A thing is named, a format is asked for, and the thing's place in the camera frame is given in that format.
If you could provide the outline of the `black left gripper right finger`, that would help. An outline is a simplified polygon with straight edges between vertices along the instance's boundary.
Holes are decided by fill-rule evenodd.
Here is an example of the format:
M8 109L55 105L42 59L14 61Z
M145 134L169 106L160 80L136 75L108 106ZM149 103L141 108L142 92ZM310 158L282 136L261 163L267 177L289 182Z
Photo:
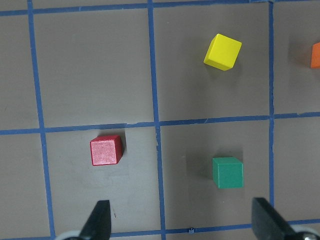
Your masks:
M252 231L258 240L299 240L300 235L263 197L251 203Z

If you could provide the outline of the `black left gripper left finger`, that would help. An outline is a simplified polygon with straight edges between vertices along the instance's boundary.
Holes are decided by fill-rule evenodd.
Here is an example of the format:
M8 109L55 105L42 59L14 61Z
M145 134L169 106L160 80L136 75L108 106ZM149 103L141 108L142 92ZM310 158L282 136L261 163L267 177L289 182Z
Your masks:
M80 231L82 240L109 240L111 237L111 207L109 200L99 200Z

